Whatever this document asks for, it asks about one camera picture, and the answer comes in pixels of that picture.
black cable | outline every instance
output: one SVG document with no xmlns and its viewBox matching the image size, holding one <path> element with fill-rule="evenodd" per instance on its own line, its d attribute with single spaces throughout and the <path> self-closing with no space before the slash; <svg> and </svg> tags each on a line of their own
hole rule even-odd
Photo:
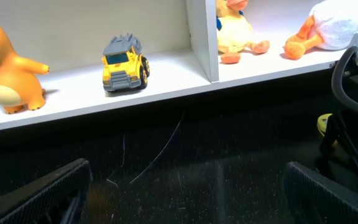
<svg viewBox="0 0 358 224">
<path fill-rule="evenodd" d="M 358 113 L 358 102 L 348 97 L 342 86 L 342 76 L 345 72 L 346 65 L 356 56 L 357 51 L 358 48 L 356 46 L 349 47 L 342 55 L 341 59 L 339 59 L 334 69 L 333 79 L 331 80 L 331 88 L 333 89 L 334 96 L 343 105 Z"/>
</svg>

yellow toy truck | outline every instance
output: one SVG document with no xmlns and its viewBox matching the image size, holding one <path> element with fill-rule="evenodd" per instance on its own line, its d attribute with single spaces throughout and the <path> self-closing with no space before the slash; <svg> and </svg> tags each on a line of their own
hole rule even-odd
<svg viewBox="0 0 358 224">
<path fill-rule="evenodd" d="M 132 34 L 114 37 L 103 51 L 103 88 L 115 92 L 126 88 L 144 89 L 150 75 L 149 61 Z"/>
</svg>

black table surface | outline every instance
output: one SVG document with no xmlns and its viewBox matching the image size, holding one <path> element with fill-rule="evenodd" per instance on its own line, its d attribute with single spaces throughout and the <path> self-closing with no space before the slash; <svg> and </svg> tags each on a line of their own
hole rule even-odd
<svg viewBox="0 0 358 224">
<path fill-rule="evenodd" d="M 0 195 L 82 157 L 83 223 L 291 223 L 280 179 L 314 167 L 330 72 L 0 131 Z"/>
</svg>

orange dinosaur toy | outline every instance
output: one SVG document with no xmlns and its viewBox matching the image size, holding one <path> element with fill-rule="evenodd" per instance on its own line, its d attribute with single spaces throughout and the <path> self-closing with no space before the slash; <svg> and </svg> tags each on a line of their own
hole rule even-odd
<svg viewBox="0 0 358 224">
<path fill-rule="evenodd" d="M 48 65 L 18 56 L 0 28 L 0 105 L 7 114 L 18 112 L 25 104 L 29 110 L 43 107 L 45 90 L 34 74 L 48 72 Z"/>
</svg>

white shelf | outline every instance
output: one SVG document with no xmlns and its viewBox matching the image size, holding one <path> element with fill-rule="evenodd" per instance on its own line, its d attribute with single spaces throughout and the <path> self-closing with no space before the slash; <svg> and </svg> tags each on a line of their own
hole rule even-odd
<svg viewBox="0 0 358 224">
<path fill-rule="evenodd" d="M 153 54 L 148 59 L 151 74 L 142 91 L 106 93 L 100 65 L 38 76 L 47 91 L 46 105 L 17 114 L 5 114 L 0 106 L 0 130 L 195 94 L 211 86 L 190 50 Z"/>
<path fill-rule="evenodd" d="M 225 65 L 220 63 L 219 81 L 227 83 L 225 86 L 229 87 L 324 70 L 328 69 L 330 64 L 339 60 L 344 52 L 344 50 L 311 49 L 301 59 L 290 60 L 286 58 L 283 46 L 286 38 L 290 37 L 291 34 L 281 34 L 281 36 L 285 39 L 277 40 L 276 38 L 276 41 L 270 41 L 271 47 L 266 54 L 253 55 L 246 52 L 241 53 L 241 61 L 237 64 Z"/>
</svg>

